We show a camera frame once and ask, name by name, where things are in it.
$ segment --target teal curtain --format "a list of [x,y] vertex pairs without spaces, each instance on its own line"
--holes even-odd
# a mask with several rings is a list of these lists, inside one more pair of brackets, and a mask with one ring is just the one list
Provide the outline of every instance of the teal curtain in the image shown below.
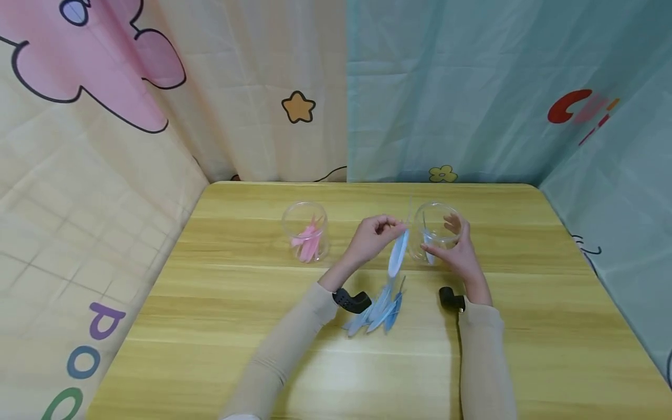
[[351,0],[347,78],[349,181],[540,186],[672,382],[670,15],[657,0]]

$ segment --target hand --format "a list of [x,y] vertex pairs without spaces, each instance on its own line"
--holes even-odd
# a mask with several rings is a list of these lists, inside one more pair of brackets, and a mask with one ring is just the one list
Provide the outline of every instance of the hand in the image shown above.
[[382,214],[362,220],[343,257],[320,278],[318,283],[334,293],[343,287],[352,273],[372,260],[387,244],[399,238],[406,226],[397,219]]
[[375,258],[387,244],[399,238],[406,229],[405,224],[386,214],[367,217],[357,227],[343,259],[363,265]]
[[469,301],[492,306],[493,300],[488,283],[476,258],[474,244],[471,242],[471,226],[469,222],[457,214],[444,216],[444,220],[446,221],[444,227],[455,234],[460,232],[460,227],[462,227],[460,238],[455,247],[452,249],[442,249],[433,245],[421,244],[420,248],[442,259],[455,274],[464,280]]

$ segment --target cup rim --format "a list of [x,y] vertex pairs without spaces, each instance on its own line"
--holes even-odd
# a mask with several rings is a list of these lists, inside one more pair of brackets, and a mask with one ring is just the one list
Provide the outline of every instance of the cup rim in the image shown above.
[[[316,230],[315,232],[311,233],[310,235],[308,235],[308,236],[304,236],[304,235],[295,235],[294,233],[291,233],[291,232],[287,229],[287,223],[286,223],[287,215],[288,215],[293,209],[295,209],[295,208],[297,208],[297,207],[299,207],[299,206],[307,205],[307,204],[319,208],[319,209],[322,211],[322,213],[324,214],[324,216],[325,216],[325,217],[324,217],[324,220],[322,220],[322,225],[321,225],[320,229]],[[284,213],[282,213],[282,230],[284,230],[285,233],[287,234],[287,236],[289,236],[290,238],[297,238],[297,239],[310,239],[310,238],[315,238],[315,237],[317,237],[317,236],[322,235],[322,233],[324,232],[324,229],[325,229],[325,226],[326,226],[326,225],[327,225],[327,211],[325,210],[324,207],[322,207],[322,204],[320,204],[320,203],[318,203],[318,202],[314,202],[314,201],[299,201],[299,202],[296,202],[296,203],[292,204],[291,206],[287,207],[287,208],[285,209]]]
[[[418,219],[418,215],[420,215],[420,212],[424,210],[426,207],[431,207],[431,206],[441,206],[444,208],[447,208],[450,210],[450,214],[457,214],[458,216],[460,215],[460,212],[455,209],[453,206],[449,206],[446,203],[438,202],[438,201],[430,201],[424,203],[422,206],[418,207],[418,210],[415,212],[415,218],[413,219],[413,222],[415,222]],[[428,229],[423,228],[422,226],[418,226],[418,230],[420,230],[423,234],[427,234],[433,239],[438,239],[438,240],[451,240],[453,242],[456,242],[460,236],[462,235],[462,225],[460,224],[460,232],[453,234],[452,236],[441,236],[437,235],[434,232],[431,232]]]

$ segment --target beige curtain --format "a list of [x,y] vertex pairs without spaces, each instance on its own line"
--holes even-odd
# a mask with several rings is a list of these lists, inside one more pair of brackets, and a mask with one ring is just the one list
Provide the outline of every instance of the beige curtain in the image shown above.
[[347,164],[344,1],[147,6],[187,69],[187,88],[165,101],[208,179],[314,181]]
[[341,1],[0,3],[0,417],[83,418],[208,180],[345,179],[345,101]]

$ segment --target yellow star print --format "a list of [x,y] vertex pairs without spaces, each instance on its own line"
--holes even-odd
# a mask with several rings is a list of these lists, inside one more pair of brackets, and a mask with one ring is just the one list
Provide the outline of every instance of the yellow star print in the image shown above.
[[282,107],[287,113],[287,118],[292,124],[299,121],[311,122],[312,110],[315,108],[315,101],[306,99],[300,91],[294,91],[287,99],[282,100]]

